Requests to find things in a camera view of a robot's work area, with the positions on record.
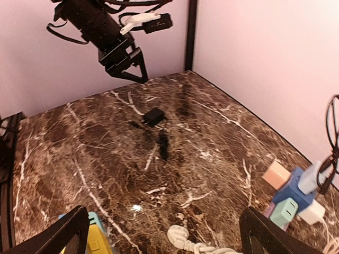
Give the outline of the dark blue cube socket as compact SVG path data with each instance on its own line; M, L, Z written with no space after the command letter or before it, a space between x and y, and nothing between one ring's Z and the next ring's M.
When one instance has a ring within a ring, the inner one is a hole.
M304 171L300 167L297 167L291 173L291 177L288 182L282 186L282 188L280 188L273 197L272 202L275 205L287 198L292 198L298 204L297 213L300 213L312 204L316 191L314 190L306 195L298 187L298 183L303 172Z

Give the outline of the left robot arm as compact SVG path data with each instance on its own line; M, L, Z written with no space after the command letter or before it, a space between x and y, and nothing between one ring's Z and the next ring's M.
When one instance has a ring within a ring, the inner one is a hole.
M76 44L94 44L99 63L114 78L136 83L148 81L142 50L135 45L132 31L150 34L172 27L168 13L157 10L168 1L57 1L54 21L70 22L82 34L82 40L56 32L49 23L46 29L53 35Z

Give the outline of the white charger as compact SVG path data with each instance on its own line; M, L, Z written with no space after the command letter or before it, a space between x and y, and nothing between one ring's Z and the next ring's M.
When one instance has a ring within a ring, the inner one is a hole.
M309 225L322 222L326 209L315 199L306 209L298 213L298 216Z

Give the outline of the black charger with cable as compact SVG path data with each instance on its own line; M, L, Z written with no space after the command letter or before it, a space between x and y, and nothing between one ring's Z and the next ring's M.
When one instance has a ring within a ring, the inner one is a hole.
M167 117L165 112L157 107L152 108L142 116L142 122L128 121L129 125L141 130L144 141L155 143L160 157L167 161L169 157L169 137L166 134Z

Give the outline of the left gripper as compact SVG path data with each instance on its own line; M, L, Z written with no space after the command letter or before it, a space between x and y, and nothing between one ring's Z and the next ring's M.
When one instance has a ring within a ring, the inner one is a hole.
M130 54L127 53L129 47L132 47ZM98 50L98 61L111 77L124 78L140 84L148 81L142 50L135 47L130 37L120 37L108 48Z

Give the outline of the pink charger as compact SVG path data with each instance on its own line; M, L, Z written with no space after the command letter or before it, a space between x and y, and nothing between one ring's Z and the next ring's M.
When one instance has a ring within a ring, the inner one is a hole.
M279 190L289 180L291 173L274 160L262 175L262 178L275 190Z

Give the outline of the teal charger plug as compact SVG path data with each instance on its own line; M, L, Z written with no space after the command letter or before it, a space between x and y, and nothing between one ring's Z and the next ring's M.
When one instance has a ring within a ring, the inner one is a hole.
M293 218L297 214L298 204L291 198L287 198L276 204L270 220L280 227L281 229L286 228Z

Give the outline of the light blue charger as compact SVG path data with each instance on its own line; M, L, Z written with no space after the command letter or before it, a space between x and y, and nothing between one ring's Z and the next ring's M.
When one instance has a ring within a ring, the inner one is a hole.
M318 171L322 165L322 162L316 160L311 166L309 166L300 176L300 180L298 183L298 188L305 194L308 195L314 190L317 189L318 184L323 184L325 181L325 176Z

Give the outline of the teal power strip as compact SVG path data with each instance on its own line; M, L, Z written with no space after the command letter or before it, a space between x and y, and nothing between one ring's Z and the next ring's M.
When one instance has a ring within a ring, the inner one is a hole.
M94 238L106 239L105 230L99 216L95 212L88 212L90 227L88 230L88 240Z

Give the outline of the yellow cube socket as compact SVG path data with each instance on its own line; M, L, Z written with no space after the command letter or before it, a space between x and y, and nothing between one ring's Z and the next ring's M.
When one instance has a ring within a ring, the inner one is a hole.
M98 225L92 224L88 230L86 254L113 254L113 250Z

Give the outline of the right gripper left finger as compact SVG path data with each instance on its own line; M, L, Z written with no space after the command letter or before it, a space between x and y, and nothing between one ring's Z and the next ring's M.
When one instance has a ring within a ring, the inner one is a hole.
M86 207L79 205L41 233L5 253L85 253L89 225Z

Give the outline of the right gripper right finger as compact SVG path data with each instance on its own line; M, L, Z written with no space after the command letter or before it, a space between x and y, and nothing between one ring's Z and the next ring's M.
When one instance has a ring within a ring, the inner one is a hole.
M320 253L284 232L251 206L241 214L239 227L243 253Z

